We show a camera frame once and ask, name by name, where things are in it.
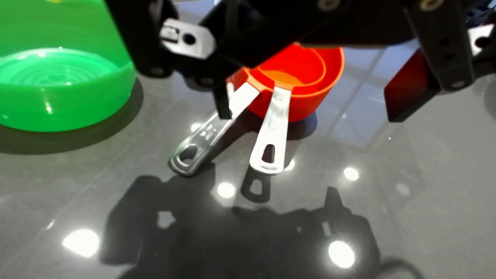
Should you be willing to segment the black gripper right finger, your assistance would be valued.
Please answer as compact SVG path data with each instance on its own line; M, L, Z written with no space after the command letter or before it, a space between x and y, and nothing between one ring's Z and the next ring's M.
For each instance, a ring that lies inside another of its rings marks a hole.
M404 16L418 48L384 87L390 123L403 123L440 92L474 82L460 0L412 0Z

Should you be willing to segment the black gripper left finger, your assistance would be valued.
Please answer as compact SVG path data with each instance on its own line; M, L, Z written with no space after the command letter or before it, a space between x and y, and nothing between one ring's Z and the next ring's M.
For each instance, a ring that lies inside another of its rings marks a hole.
M176 19L172 0L104 0L136 72L147 78L169 78L172 55L162 47L159 30Z

